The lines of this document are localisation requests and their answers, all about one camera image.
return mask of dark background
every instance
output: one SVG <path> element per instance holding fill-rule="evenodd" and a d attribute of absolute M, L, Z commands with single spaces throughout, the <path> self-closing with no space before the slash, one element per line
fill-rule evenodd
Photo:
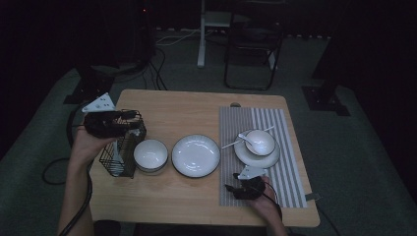
<path fill-rule="evenodd" d="M 143 1 L 2 1 L 0 87 L 2 157 L 30 121 L 52 86 L 70 69 L 117 67 L 129 55 L 132 29 L 142 24 Z M 209 10 L 230 9 L 232 1 L 208 0 Z M 200 27 L 200 1 L 146 1 L 153 27 Z M 417 46 L 413 1 L 293 0 L 287 34 L 331 36 L 315 74 L 353 89 L 394 166 L 417 199 Z M 118 47 L 120 42 L 127 48 Z"/>

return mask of black chair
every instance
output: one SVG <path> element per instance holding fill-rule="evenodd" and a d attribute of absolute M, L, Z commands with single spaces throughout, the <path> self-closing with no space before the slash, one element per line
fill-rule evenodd
<path fill-rule="evenodd" d="M 276 0 L 238 0 L 231 14 L 228 42 L 224 56 L 224 83 L 231 89 L 269 89 L 278 62 L 279 51 L 284 37 L 287 4 Z M 263 51 L 264 65 L 270 66 L 271 75 L 264 87 L 234 86 L 228 78 L 229 60 L 236 50 Z"/>

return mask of wooden table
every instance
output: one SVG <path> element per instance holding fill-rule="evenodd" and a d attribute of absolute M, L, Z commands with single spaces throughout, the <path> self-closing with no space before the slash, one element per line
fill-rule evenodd
<path fill-rule="evenodd" d="M 232 102 L 244 107 L 284 110 L 303 188 L 310 194 L 309 179 L 282 96 L 127 89 L 120 95 L 117 109 L 139 110 L 148 130 L 146 139 L 160 140 L 172 152 L 176 142 L 191 134 L 208 136 L 219 144 L 218 110 Z M 192 179 L 179 174 L 168 161 L 165 170 L 157 176 L 136 170 L 133 179 L 115 178 L 97 160 L 90 176 L 93 182 L 90 207 L 94 220 L 265 225 L 249 207 L 219 205 L 219 168 L 207 177 Z M 315 227 L 320 223 L 314 201 L 308 201 L 306 208 L 283 208 L 282 212 L 286 226 Z"/>

